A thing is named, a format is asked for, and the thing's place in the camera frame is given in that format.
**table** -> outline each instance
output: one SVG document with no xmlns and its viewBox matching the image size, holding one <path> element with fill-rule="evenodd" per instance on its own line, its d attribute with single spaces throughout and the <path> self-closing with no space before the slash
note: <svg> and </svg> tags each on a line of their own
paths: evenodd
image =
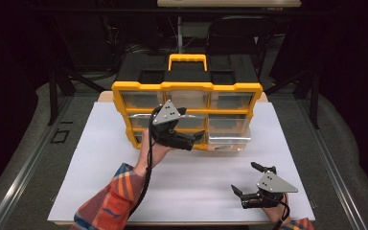
<svg viewBox="0 0 368 230">
<path fill-rule="evenodd" d="M 276 166 L 278 175 L 299 192 L 289 194 L 292 219 L 315 220 L 300 176 L 271 103 L 256 103 L 245 150 L 218 152 L 173 150 L 154 170 L 142 204 L 130 217 L 132 225 L 246 225 L 268 222 L 261 209 L 246 209 L 231 189 L 257 192 L 263 176 L 255 161 Z M 115 105 L 97 102 L 91 111 L 64 182 L 48 217 L 71 224 L 77 209 L 112 178 L 120 164 L 134 164 L 139 151 L 125 135 L 125 123 Z"/>
</svg>

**silver bracket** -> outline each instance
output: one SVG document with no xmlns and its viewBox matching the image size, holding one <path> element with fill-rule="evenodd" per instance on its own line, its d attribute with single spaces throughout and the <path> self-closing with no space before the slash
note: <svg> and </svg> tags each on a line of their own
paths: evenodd
<svg viewBox="0 0 368 230">
<path fill-rule="evenodd" d="M 167 123 L 170 121 L 177 120 L 181 117 L 181 114 L 175 108 L 174 104 L 171 100 L 167 100 L 160 111 L 157 113 L 157 116 L 153 120 L 153 124 L 155 126 Z"/>
<path fill-rule="evenodd" d="M 298 189 L 273 172 L 266 172 L 257 186 L 271 193 L 297 193 Z"/>
</svg>

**plaid shirt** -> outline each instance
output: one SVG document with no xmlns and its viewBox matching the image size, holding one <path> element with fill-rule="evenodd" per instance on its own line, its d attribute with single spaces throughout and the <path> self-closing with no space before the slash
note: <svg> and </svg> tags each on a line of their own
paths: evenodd
<svg viewBox="0 0 368 230">
<path fill-rule="evenodd" d="M 70 230 L 124 229 L 130 209 L 144 186 L 144 178 L 133 172 L 133 167 L 122 164 L 110 183 L 86 201 L 74 216 Z M 282 230 L 313 230 L 307 218 L 292 221 Z"/>
</svg>

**toolbox handle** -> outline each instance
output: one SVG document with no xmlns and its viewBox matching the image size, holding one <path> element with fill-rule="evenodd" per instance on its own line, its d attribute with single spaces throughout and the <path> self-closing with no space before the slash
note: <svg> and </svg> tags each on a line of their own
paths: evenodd
<svg viewBox="0 0 368 230">
<path fill-rule="evenodd" d="M 205 55 L 196 54 L 172 54 L 169 57 L 169 71 L 172 70 L 173 61 L 202 61 L 204 63 L 204 71 L 207 71 L 207 57 Z"/>
</svg>

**chair back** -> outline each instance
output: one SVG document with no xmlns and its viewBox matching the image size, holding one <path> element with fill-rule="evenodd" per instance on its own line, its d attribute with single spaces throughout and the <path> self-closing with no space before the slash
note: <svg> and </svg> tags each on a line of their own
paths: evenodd
<svg viewBox="0 0 368 230">
<path fill-rule="evenodd" d="M 267 17 L 224 16 L 209 27 L 205 52 L 257 55 L 276 31 L 276 22 Z"/>
</svg>

